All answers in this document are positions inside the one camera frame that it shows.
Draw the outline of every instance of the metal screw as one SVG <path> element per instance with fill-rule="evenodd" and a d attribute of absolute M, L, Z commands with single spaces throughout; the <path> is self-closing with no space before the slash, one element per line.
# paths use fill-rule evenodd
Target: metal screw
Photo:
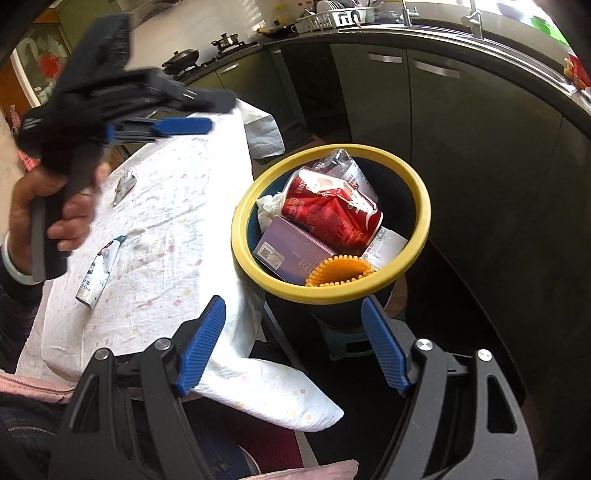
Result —
<path fill-rule="evenodd" d="M 99 348 L 96 352 L 95 352 L 95 358 L 97 360 L 104 360 L 109 356 L 109 350 L 106 348 Z"/>
<path fill-rule="evenodd" d="M 415 345 L 417 345 L 417 348 L 419 350 L 422 350 L 423 352 L 428 352 L 429 350 L 433 349 L 433 342 L 431 340 L 426 339 L 426 338 L 419 338 L 415 342 Z"/>
<path fill-rule="evenodd" d="M 492 353 L 490 353 L 486 349 L 478 350 L 477 353 L 478 358 L 483 362 L 490 362 L 492 360 Z"/>
<path fill-rule="evenodd" d="M 172 344 L 170 338 L 159 338 L 154 342 L 154 348 L 156 350 L 168 350 Z"/>

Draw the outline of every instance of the red soda can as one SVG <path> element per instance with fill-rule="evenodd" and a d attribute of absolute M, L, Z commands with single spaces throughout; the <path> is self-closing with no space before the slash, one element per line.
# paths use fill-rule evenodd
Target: red soda can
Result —
<path fill-rule="evenodd" d="M 285 185 L 283 216 L 332 247 L 364 250 L 382 224 L 375 202 L 342 179 L 308 167 Z"/>

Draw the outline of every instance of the kitchen cabinet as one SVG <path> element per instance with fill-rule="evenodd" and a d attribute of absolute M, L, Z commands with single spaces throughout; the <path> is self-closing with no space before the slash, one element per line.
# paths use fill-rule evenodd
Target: kitchen cabinet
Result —
<path fill-rule="evenodd" d="M 351 141 L 345 101 L 330 45 L 318 42 L 284 44 L 281 54 L 310 133 L 327 143 Z"/>
<path fill-rule="evenodd" d="M 121 7 L 116 0 L 63 0 L 55 12 L 70 47 L 74 48 L 95 19 L 120 13 Z"/>
<path fill-rule="evenodd" d="M 332 44 L 353 142 L 410 162 L 410 84 L 405 50 Z"/>
<path fill-rule="evenodd" d="M 413 167 L 433 206 L 430 238 L 474 288 L 534 203 L 561 115 L 473 66 L 408 50 Z"/>
<path fill-rule="evenodd" d="M 222 82 L 220 82 L 215 72 L 208 73 L 187 86 L 193 88 L 223 88 Z"/>
<path fill-rule="evenodd" d="M 280 127 L 294 121 L 275 66 L 267 50 L 261 50 L 216 70 L 224 88 L 240 100 L 270 113 Z"/>
<path fill-rule="evenodd" d="M 591 141 L 563 120 L 531 213 L 476 286 L 525 374 L 591 355 L 590 179 Z"/>
<path fill-rule="evenodd" d="M 301 110 L 300 101 L 297 98 L 296 89 L 293 82 L 291 81 L 290 71 L 287 69 L 283 53 L 280 48 L 271 49 L 271 60 L 275 65 L 275 70 L 279 76 L 279 80 L 283 86 L 287 101 L 290 104 L 291 111 L 295 117 L 295 121 L 300 125 L 305 126 L 306 120 L 304 119 L 304 112 Z"/>

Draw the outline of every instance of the tile wall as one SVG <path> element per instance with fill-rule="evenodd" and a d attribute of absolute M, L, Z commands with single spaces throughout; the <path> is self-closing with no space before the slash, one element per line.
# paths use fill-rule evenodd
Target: tile wall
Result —
<path fill-rule="evenodd" d="M 216 55 L 211 41 L 222 33 L 238 33 L 253 41 L 257 28 L 272 24 L 282 0 L 184 0 L 140 25 L 132 33 L 131 68 L 161 66 L 173 53 L 199 49 L 199 63 Z M 297 8 L 293 1 L 292 8 Z"/>

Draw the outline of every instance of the yellow trash can rim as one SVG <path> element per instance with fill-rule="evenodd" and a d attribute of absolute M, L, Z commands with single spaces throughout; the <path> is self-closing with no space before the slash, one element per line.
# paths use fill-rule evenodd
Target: yellow trash can rim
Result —
<path fill-rule="evenodd" d="M 334 287 L 311 288 L 292 285 L 268 274 L 256 262 L 247 241 L 247 226 L 256 200 L 267 187 L 284 173 L 305 163 L 319 160 L 336 148 L 344 148 L 352 157 L 366 158 L 380 163 L 396 172 L 411 190 L 416 209 L 415 227 L 406 247 L 389 264 L 377 272 Z M 304 304 L 328 305 L 356 300 L 370 295 L 396 280 L 417 259 L 427 241 L 431 223 L 431 203 L 425 184 L 404 160 L 385 150 L 367 145 L 333 144 L 310 148 L 293 154 L 272 166 L 258 177 L 236 207 L 232 219 L 232 250 L 244 272 L 264 290 L 282 299 Z"/>

